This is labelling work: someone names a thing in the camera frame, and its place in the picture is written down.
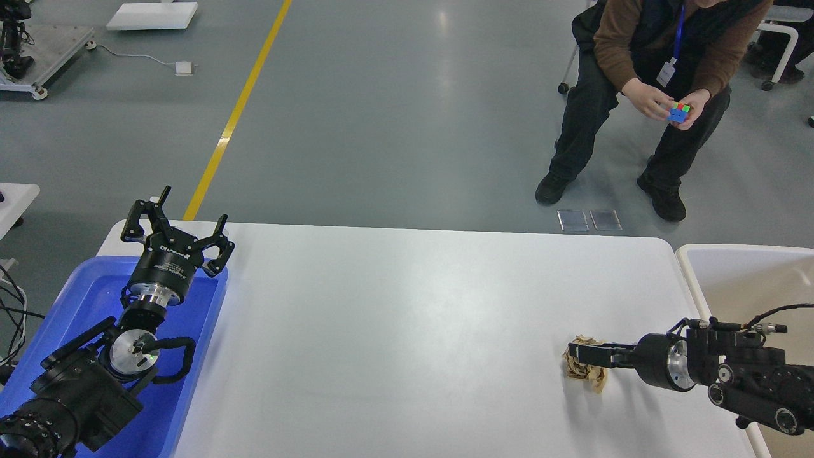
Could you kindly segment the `person's right hand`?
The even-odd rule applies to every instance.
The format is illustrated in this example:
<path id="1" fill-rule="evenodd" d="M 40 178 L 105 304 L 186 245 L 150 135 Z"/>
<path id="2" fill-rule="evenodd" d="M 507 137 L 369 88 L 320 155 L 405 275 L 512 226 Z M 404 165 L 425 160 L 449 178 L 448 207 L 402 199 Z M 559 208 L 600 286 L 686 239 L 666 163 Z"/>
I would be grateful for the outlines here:
<path id="1" fill-rule="evenodd" d="M 640 81 L 639 78 L 628 80 L 623 85 L 621 93 L 645 117 L 656 121 L 666 121 L 670 116 L 669 107 L 672 106 L 674 98 L 662 90 Z"/>

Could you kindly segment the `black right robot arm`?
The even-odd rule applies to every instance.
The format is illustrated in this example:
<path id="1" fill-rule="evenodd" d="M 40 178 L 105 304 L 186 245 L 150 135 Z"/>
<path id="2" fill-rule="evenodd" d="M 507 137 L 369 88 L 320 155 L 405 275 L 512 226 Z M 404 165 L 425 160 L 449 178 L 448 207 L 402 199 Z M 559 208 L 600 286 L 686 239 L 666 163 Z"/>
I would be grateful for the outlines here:
<path id="1" fill-rule="evenodd" d="M 646 384 L 680 393 L 706 386 L 710 402 L 736 414 L 738 428 L 756 422 L 799 436 L 813 426 L 813 374 L 810 365 L 788 363 L 784 350 L 765 345 L 769 334 L 788 330 L 768 322 L 782 310 L 744 324 L 684 318 L 634 344 L 571 342 L 565 354 L 588 367 L 633 369 Z"/>

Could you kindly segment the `person's left hand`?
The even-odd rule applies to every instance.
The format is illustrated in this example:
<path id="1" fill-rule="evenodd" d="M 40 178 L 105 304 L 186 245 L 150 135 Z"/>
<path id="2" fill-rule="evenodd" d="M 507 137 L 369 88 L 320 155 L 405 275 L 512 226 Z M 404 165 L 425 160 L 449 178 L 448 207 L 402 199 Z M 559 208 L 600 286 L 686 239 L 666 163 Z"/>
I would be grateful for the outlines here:
<path id="1" fill-rule="evenodd" d="M 679 102 L 690 107 L 690 111 L 686 115 L 683 122 L 671 121 L 670 125 L 678 130 L 689 130 L 703 114 L 705 105 L 712 98 L 710 91 L 706 88 L 700 88 L 692 91 L 684 96 Z"/>

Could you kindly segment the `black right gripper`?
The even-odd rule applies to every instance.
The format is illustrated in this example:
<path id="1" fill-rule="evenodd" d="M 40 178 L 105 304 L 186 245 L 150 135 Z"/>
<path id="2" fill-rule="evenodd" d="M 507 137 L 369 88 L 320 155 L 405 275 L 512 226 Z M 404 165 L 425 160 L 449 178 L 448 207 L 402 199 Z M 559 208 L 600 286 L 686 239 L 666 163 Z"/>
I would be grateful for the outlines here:
<path id="1" fill-rule="evenodd" d="M 686 339 L 674 334 L 649 333 L 636 345 L 569 343 L 568 354 L 578 363 L 602 368 L 628 368 L 648 385 L 686 393 L 696 382 L 690 377 Z"/>

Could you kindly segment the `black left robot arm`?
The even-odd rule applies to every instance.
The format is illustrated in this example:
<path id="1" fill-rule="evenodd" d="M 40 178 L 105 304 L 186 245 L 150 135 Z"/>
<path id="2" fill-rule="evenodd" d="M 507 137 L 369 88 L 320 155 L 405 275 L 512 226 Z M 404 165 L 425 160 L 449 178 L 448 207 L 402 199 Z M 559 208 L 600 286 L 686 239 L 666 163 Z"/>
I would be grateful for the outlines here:
<path id="1" fill-rule="evenodd" d="M 172 226 L 157 201 L 137 200 L 120 240 L 139 243 L 142 255 L 123 287 L 119 318 L 107 317 L 41 360 L 33 397 L 2 418 L 3 457 L 73 457 L 78 445 L 98 450 L 143 409 L 139 393 L 174 384 L 194 365 L 191 337 L 157 336 L 172 305 L 185 302 L 198 270 L 226 270 L 235 244 L 224 234 L 227 214 L 212 235 L 198 238 Z"/>

